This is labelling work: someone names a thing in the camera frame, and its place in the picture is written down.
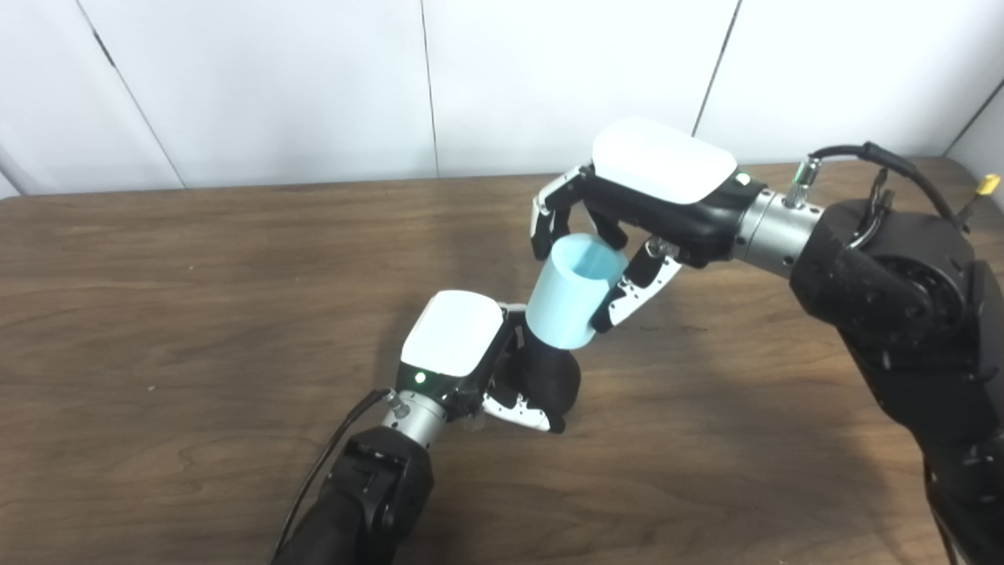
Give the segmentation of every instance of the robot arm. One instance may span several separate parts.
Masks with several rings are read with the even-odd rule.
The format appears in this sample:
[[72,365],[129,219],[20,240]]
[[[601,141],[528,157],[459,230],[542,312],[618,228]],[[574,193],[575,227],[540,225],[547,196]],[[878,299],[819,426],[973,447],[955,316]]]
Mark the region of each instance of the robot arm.
[[[807,197],[822,159],[835,155],[883,170],[869,198],[824,209]],[[881,190],[890,169],[924,190],[938,215],[894,211]],[[809,155],[782,196],[720,150],[629,119],[600,133],[592,163],[534,199],[538,258],[567,233],[561,210],[576,202],[615,248],[626,244],[618,222],[652,234],[593,316],[597,331],[654,296],[679,263],[738,258],[787,278],[917,440],[943,538],[972,565],[1004,563],[1004,300],[963,236],[965,213],[953,217],[911,163],[873,144],[827,148]]]
[[475,293],[433,297],[405,341],[395,389],[384,391],[391,409],[383,423],[348,439],[272,564],[391,563],[432,492],[429,450],[447,423],[480,410],[521,322],[518,309]]
[[598,332],[637,311],[682,264],[700,268],[740,258],[787,276],[821,211],[785,205],[784,197],[742,172],[725,151],[640,118],[603,130],[592,162],[558,177],[533,199],[530,240],[538,259],[568,233],[568,210],[579,202],[615,249],[628,243],[619,222],[652,234],[596,311],[592,326]]

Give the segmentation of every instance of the wood grain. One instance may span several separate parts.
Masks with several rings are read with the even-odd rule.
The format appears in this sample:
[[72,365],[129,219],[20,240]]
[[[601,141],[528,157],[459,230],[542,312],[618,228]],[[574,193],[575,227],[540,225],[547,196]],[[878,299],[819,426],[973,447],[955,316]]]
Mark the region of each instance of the wood grain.
[[[958,165],[922,166],[967,199]],[[793,169],[749,171],[783,189]],[[828,165],[815,200],[873,173]],[[0,563],[265,563],[320,444],[392,381],[426,301],[529,296],[546,180],[3,201]],[[999,275],[999,212],[974,226]],[[945,562],[916,448],[780,278],[687,269],[577,357],[563,436],[446,431],[397,563]]]

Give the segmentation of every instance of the white wall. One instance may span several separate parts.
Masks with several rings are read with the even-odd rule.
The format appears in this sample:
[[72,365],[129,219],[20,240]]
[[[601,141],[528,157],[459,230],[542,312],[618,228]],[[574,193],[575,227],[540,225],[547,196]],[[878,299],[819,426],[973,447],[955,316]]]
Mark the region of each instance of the white wall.
[[625,115],[746,163],[940,155],[1004,79],[999,0],[80,5],[116,66],[74,0],[0,1],[0,171],[29,193],[558,172]]
[[436,176],[419,0],[82,0],[188,186]]
[[14,185],[10,184],[7,177],[0,174],[0,200],[10,196],[17,196],[17,190],[14,188]]
[[181,187],[73,0],[0,2],[0,171],[29,194]]
[[646,115],[690,132],[736,0],[425,0],[440,173],[564,171]]
[[[1004,176],[1004,94],[994,96],[948,156],[977,179],[990,174]],[[1004,207],[1004,189],[994,192],[994,200]]]
[[743,0],[697,135],[740,162],[941,155],[1004,78],[1000,0]]

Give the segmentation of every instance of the metal cylinder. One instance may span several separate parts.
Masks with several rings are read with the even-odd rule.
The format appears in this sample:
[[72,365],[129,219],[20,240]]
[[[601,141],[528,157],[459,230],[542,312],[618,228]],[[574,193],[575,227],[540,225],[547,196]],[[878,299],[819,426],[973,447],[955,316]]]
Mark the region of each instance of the metal cylinder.
[[401,391],[398,397],[408,406],[408,411],[392,408],[384,417],[383,426],[404,434],[428,450],[446,423],[446,410],[432,398],[411,390]]
[[737,259],[788,278],[823,209],[812,204],[789,208],[784,200],[762,190],[743,214],[734,249]]
[[784,197],[782,203],[786,208],[800,209],[805,206],[805,201],[809,197],[809,190],[815,182],[816,175],[819,174],[819,166],[822,160],[817,157],[809,157],[802,161],[801,166],[795,173],[795,178],[791,179],[791,187],[788,195]]
[[407,416],[408,413],[412,411],[412,407],[405,404],[405,401],[401,399],[401,396],[398,396],[398,391],[393,388],[387,393],[384,400],[387,400],[387,403],[391,405],[391,411],[394,412],[395,417],[399,420]]
[[596,235],[561,237],[554,242],[526,303],[527,327],[551,347],[583,347],[596,334],[589,319],[625,266],[623,254]]

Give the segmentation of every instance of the cable connector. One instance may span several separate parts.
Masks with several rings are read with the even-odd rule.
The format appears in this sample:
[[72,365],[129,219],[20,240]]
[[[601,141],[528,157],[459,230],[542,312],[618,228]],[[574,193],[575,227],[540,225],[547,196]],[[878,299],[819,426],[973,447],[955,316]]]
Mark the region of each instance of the cable connector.
[[394,417],[399,420],[404,419],[405,416],[412,411],[412,407],[406,404],[393,388],[389,390],[386,395],[384,395],[384,400],[391,405],[391,411],[394,412]]
[[802,161],[802,164],[798,167],[798,171],[795,173],[795,177],[791,179],[791,187],[788,188],[788,194],[784,197],[784,206],[789,209],[797,210],[805,206],[805,201],[808,200],[809,190],[812,189],[812,183],[815,182],[816,175],[819,174],[819,166],[822,164],[822,159],[819,157],[809,156]]
[[960,229],[969,233],[969,223],[970,218],[973,217],[973,213],[976,211],[976,203],[982,200],[984,197],[990,196],[997,190],[997,185],[1001,182],[1000,175],[987,175],[983,177],[980,184],[976,186],[976,193],[973,194],[973,199],[969,201],[968,204],[959,210],[959,213],[955,215],[955,225],[959,226]]
[[888,167],[893,172],[899,173],[908,179],[917,173],[917,165],[871,142],[866,142],[861,146],[861,151],[857,154],[857,158],[868,163],[874,163],[880,167]]

